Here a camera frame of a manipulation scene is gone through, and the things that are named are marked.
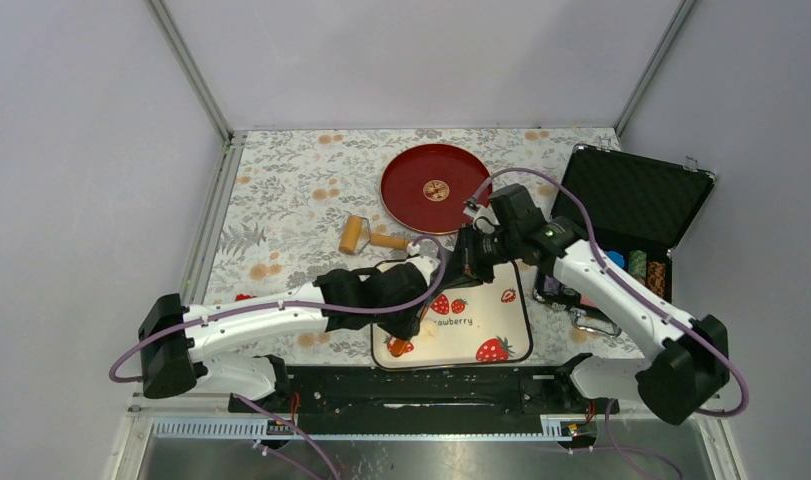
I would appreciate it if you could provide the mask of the strawberry pattern rectangular tray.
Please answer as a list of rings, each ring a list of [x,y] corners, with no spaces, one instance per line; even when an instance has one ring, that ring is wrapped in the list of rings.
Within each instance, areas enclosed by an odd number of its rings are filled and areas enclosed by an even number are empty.
[[[449,289],[440,293],[421,313],[414,350],[393,358],[386,349],[390,336],[378,326],[371,329],[372,357],[387,370],[457,367],[513,363],[526,359],[533,347],[531,327],[517,266],[494,268],[492,283]],[[421,324],[434,321],[436,340],[421,335]]]

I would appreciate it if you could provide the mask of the wooden roller with handle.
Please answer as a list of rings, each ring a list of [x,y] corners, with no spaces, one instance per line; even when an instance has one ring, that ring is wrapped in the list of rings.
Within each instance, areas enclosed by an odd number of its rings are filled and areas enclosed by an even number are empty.
[[[369,220],[350,215],[344,224],[338,251],[347,255],[360,254],[368,245],[394,250],[407,250],[410,241],[406,238],[373,233]]]

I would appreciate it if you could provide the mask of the round cut dough wrapper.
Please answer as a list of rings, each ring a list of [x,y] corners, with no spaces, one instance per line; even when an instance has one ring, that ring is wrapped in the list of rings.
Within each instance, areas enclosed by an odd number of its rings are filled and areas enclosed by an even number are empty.
[[[439,336],[439,327],[434,321],[428,321],[421,324],[421,335],[427,340],[436,340]]]

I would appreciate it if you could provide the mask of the metal scraper orange handle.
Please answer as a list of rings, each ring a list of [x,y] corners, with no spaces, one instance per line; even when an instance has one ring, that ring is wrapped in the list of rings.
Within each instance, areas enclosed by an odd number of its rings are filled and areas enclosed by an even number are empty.
[[[395,337],[389,337],[386,340],[386,349],[393,358],[399,358],[414,350],[414,344],[408,340],[402,340]]]

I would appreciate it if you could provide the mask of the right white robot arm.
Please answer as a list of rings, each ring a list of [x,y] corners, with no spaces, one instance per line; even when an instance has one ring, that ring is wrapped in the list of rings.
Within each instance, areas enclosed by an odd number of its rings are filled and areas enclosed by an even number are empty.
[[[554,386],[564,410],[578,412],[593,399],[637,401],[680,425],[728,383],[728,332],[719,319],[698,320],[658,297],[608,259],[592,233],[567,218],[546,220],[525,187],[493,192],[488,206],[471,197],[464,213],[472,223],[458,232],[444,285],[489,283],[495,266],[521,260],[592,300],[642,352],[640,359],[580,354],[567,362],[567,377]]]

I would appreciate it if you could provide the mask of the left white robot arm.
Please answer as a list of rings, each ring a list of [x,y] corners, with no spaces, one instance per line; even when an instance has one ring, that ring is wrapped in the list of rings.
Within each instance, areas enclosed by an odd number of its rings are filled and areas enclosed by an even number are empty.
[[[425,256],[356,270],[335,269],[282,295],[225,305],[185,306],[179,294],[159,297],[138,330],[145,397],[192,390],[236,393],[277,411],[290,401],[282,361],[237,354],[269,337],[361,330],[375,325],[408,339],[419,329],[440,263]]]

